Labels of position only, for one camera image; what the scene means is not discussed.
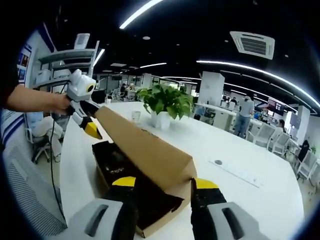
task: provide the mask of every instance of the white flower pot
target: white flower pot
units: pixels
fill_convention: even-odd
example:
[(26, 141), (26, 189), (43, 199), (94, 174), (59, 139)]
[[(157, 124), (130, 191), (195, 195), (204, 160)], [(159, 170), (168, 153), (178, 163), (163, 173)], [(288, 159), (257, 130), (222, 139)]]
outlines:
[(153, 127), (157, 129), (168, 129), (171, 121), (172, 117), (167, 111), (161, 111), (158, 115), (155, 111), (151, 111), (151, 124)]

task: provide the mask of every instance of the air conditioning vent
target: air conditioning vent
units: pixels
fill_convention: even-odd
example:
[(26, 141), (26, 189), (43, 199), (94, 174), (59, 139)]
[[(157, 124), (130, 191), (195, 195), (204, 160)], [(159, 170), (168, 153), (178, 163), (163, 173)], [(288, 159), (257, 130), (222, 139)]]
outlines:
[(275, 39), (272, 37), (242, 31), (231, 31), (230, 35), (239, 53), (273, 59)]

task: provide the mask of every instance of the hand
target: hand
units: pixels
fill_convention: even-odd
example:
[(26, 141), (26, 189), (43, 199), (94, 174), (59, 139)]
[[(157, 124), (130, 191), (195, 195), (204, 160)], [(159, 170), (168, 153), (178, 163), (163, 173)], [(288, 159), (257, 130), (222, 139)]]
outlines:
[(67, 108), (70, 106), (70, 100), (66, 94), (56, 94), (55, 110), (57, 114), (67, 114)]

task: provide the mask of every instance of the green leaves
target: green leaves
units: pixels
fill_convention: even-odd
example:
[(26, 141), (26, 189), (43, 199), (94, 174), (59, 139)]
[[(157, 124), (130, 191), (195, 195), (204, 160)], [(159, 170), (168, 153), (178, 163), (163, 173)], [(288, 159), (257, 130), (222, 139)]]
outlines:
[(142, 88), (137, 95), (143, 98), (143, 106), (148, 113), (149, 107), (157, 115), (162, 111), (168, 112), (173, 119), (189, 115), (193, 107), (192, 97), (171, 86), (158, 84), (152, 88)]

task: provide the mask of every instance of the white pillar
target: white pillar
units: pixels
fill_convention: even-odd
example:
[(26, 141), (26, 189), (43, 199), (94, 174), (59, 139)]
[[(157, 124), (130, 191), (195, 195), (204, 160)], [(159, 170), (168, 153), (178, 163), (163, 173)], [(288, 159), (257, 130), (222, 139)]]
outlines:
[(310, 118), (310, 110), (305, 106), (301, 105), (298, 107), (298, 116), (301, 119), (301, 121), (300, 121), (300, 127), (296, 133), (296, 137), (298, 138), (297, 140), (298, 144), (302, 144), (306, 137), (306, 132), (307, 132), (309, 118)]
[(186, 86), (185, 93), (188, 94), (188, 95), (191, 95), (192, 85), (191, 84), (186, 84), (185, 86)]
[(225, 77), (220, 73), (204, 71), (199, 91), (198, 103), (219, 106), (224, 94)]
[(150, 73), (142, 74), (141, 78), (141, 88), (151, 88), (152, 86), (152, 77)]

